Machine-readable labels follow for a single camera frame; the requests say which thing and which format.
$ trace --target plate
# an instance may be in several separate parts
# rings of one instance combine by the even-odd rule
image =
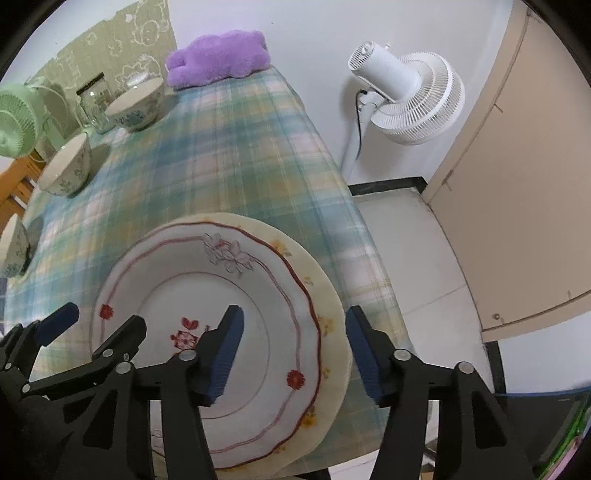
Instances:
[[[271,475],[309,453],[332,424],[349,381],[342,305],[320,266],[294,240],[229,213],[176,220],[133,245],[95,304],[96,349],[133,314],[147,336],[133,362],[165,362],[192,348],[230,304],[245,330],[225,392],[202,408],[220,478]],[[152,447],[164,454],[159,404]]]

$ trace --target plaid tablecloth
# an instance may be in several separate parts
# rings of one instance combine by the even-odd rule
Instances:
[[[156,226],[199,212],[266,222],[302,244],[332,280],[343,307],[363,306],[374,326],[410,348],[392,285],[365,223],[303,104],[275,70],[166,97],[145,131],[95,135],[93,168],[72,198],[35,191],[24,223],[34,246],[9,282],[6,331],[68,301],[78,324],[35,366],[37,377],[89,360],[89,320],[102,282],[126,249]],[[277,476],[335,465],[379,447],[387,411],[354,370],[322,444]]]

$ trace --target green fan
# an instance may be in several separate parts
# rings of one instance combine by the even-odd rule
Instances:
[[[43,135],[56,150],[64,145],[43,97],[34,87],[17,83],[0,86],[0,155],[3,157],[28,155]]]

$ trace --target orange wooden chair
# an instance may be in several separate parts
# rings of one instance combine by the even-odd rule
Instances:
[[[25,213],[25,209],[15,198],[18,197],[25,205],[31,199],[31,180],[37,182],[45,166],[36,162],[34,158],[40,158],[36,152],[28,157],[17,158],[0,174],[0,232],[11,216],[17,213],[22,218]]]

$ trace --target black jar lid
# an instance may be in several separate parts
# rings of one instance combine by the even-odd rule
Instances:
[[[80,87],[76,91],[76,95],[80,96],[82,93],[84,93],[85,91],[87,91],[90,87],[92,87],[96,82],[102,80],[103,78],[105,78],[105,74],[103,72],[100,72],[91,81],[89,81],[88,83],[86,83],[84,86]]]

